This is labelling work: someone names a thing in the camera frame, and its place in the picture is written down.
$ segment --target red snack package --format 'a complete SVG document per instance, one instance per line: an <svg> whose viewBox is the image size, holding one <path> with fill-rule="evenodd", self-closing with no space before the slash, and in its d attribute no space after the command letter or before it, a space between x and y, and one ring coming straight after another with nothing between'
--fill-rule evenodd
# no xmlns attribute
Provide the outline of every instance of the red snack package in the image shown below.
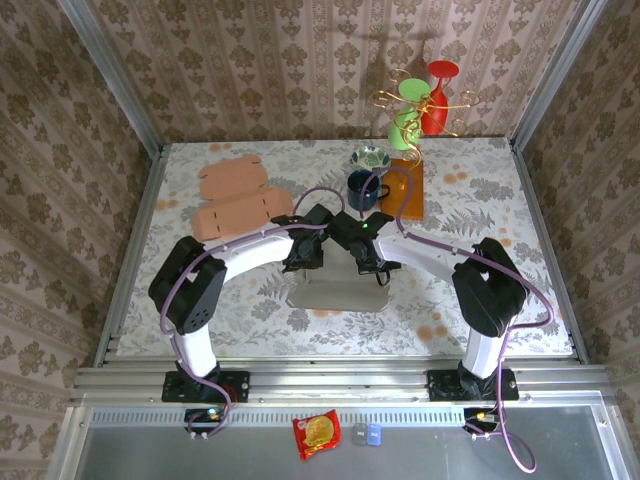
<svg viewBox="0 0 640 480"><path fill-rule="evenodd" d="M340 443L340 422L335 410L293 421L300 459L304 462L320 450L336 448Z"/></svg>

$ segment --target dark blue mug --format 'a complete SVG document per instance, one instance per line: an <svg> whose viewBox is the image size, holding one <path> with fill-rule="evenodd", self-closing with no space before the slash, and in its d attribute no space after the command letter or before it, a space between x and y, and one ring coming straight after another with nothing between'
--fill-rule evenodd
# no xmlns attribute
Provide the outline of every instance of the dark blue mug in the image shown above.
<svg viewBox="0 0 640 480"><path fill-rule="evenodd" d="M371 172L369 170L357 170L349 175L347 188L349 190L348 199L351 208L355 208L356 210L360 209L360 192L362 192L362 187L364 187L367 178L370 176ZM387 192L380 195L380 190L382 189L386 189ZM389 185L381 184L378 177L372 178L364 193L362 211L366 212L367 210L371 210L378 200L388 197L389 193L391 193Z"/></svg>

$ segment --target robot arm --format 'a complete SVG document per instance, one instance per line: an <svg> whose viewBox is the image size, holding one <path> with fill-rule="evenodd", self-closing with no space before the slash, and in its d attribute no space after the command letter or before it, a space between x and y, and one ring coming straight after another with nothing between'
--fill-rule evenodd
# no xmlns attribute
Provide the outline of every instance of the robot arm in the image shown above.
<svg viewBox="0 0 640 480"><path fill-rule="evenodd" d="M287 232L281 232L221 252L216 258L224 262L226 270L222 283L224 284L233 277L261 265L283 261L289 256L292 246L293 239L289 237ZM205 317L206 323L191 333L180 334L178 332L176 336L176 343L185 362L191 371L199 377L206 376L217 365L207 328L214 311L215 305L209 304L204 309L192 312L192 315Z"/></svg>
<svg viewBox="0 0 640 480"><path fill-rule="evenodd" d="M326 224L327 228L291 229L269 236L262 233L262 236L249 235L252 240L247 242L230 242L215 259L208 257L196 267L197 277L193 281L186 279L171 302L168 317L175 326L176 343L195 375L206 377L217 365L207 324L222 285L236 275L271 262L283 262L285 271L319 268L322 266L321 243L329 237L351 253L361 274L389 273L405 264L453 285L463 316L471 327L462 367L481 380L495 373L506 328L526 298L527 292L519 283L470 259L457 263L455 250L451 253L419 243L411 239L407 231L401 232L393 217L379 212L359 222L345 212L334 217L316 205L304 219L278 217L273 222L281 226L296 222ZM485 239L475 248L476 252L517 272L495 240ZM174 247L149 288L158 311L185 266L203 252L202 244L192 237L183 238Z"/></svg>

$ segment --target table surface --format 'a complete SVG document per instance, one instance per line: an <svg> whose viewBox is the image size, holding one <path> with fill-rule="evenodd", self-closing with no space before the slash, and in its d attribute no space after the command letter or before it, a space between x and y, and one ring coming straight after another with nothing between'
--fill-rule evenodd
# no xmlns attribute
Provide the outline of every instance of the table surface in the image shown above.
<svg viewBox="0 0 640 480"><path fill-rule="evenodd" d="M142 261L122 328L118 355L173 355L158 327L147 289L176 241L191 232L191 217L203 203L198 172L205 165L247 154L262 158L269 185L299 198L315 186L346 193L350 154L359 146L388 147L384 140L190 143L172 145ZM486 236L500 240L521 273L538 286L556 310L544 329L519 330L509 356L568 356L572 347L561 319L531 213L503 138L431 138L421 141L425 159L425 219L406 222L447 242L471 244ZM334 212L337 198L314 193L307 211L321 201ZM347 208L348 213L356 212ZM209 323L214 351L225 356L438 355L461 356L469 331L453 287L432 275L403 267L393 272L389 303L379 313L305 310L287 305L303 281L270 264L238 276L223 289ZM536 298L527 299L518 322L544 318Z"/></svg>

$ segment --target patterned wall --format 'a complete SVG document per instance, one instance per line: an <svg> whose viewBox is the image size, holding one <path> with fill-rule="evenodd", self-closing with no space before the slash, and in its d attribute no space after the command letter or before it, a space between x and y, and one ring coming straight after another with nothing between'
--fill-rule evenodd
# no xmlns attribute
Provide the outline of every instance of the patterned wall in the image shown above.
<svg viewBox="0 0 640 480"><path fill-rule="evenodd" d="M445 58L471 135L520 118L577 0L90 0L166 143L383 134L390 68Z"/></svg>
<svg viewBox="0 0 640 480"><path fill-rule="evenodd" d="M592 360L640 453L640 2L611 0L525 149Z"/></svg>
<svg viewBox="0 0 640 480"><path fill-rule="evenodd" d="M0 1L0 478L44 478L148 159L54 1Z"/></svg>

